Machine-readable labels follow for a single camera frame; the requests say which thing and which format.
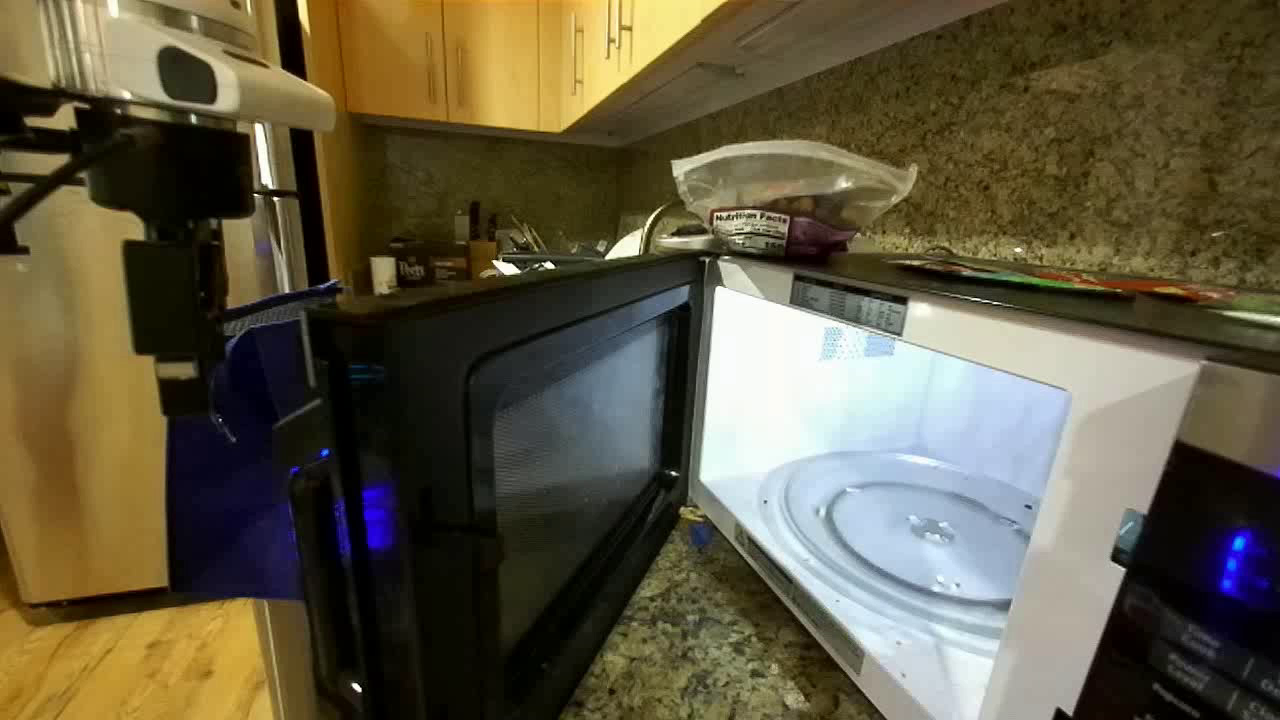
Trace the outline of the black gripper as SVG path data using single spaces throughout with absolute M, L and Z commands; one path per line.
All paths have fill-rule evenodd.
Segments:
M 80 113 L 77 129 L 99 149 L 86 196 L 143 223 L 118 252 L 130 348 L 154 359 L 161 414 L 206 416 L 228 318 L 223 219 L 256 210 L 249 138 L 104 113 Z

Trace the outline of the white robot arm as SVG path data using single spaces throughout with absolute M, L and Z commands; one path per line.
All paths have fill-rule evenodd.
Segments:
M 0 210 L 0 252 L 22 256 L 17 223 L 73 182 L 135 215 L 126 326 L 168 416 L 213 409 L 221 223 L 256 211 L 256 124 L 336 124 L 330 97 L 262 53 L 256 0 L 0 0 L 0 149 L 57 158 Z

